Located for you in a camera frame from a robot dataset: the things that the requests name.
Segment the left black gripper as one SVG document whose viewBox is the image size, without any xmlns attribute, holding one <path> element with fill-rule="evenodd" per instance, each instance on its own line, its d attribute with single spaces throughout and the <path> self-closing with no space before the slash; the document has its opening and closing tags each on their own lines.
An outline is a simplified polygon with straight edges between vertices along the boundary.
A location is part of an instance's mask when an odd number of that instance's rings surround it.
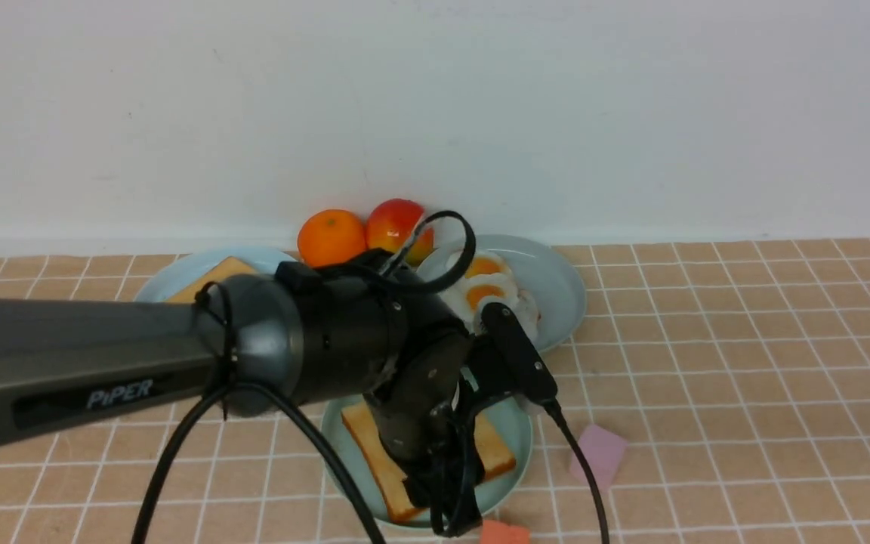
<svg viewBox="0 0 870 544">
<path fill-rule="evenodd" d="M 491 385 L 504 367 L 494 344 L 451 341 L 411 363 L 386 393 L 365 408 L 374 431 L 363 434 L 363 455 L 390 522 L 428 513 L 431 529 L 457 537 L 483 520 L 477 487 L 515 467 L 515 455 L 486 415 L 504 387 Z"/>
</svg>

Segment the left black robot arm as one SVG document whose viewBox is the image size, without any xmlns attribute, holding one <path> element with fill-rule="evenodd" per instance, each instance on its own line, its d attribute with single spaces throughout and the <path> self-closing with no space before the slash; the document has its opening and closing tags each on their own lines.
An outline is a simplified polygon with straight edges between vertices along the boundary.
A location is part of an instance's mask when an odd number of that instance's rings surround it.
<svg viewBox="0 0 870 544">
<path fill-rule="evenodd" d="M 430 508 L 435 533 L 481 522 L 474 421 L 517 389 L 508 356 L 439 299 L 448 281 L 359 262 L 208 283 L 189 305 L 0 299 L 0 447 L 187 398 L 132 541 L 145 541 L 167 473 L 214 405 L 282 411 L 317 448 L 365 527 L 384 537 L 351 473 L 301 407 L 362 396 L 382 451 Z"/>
</svg>

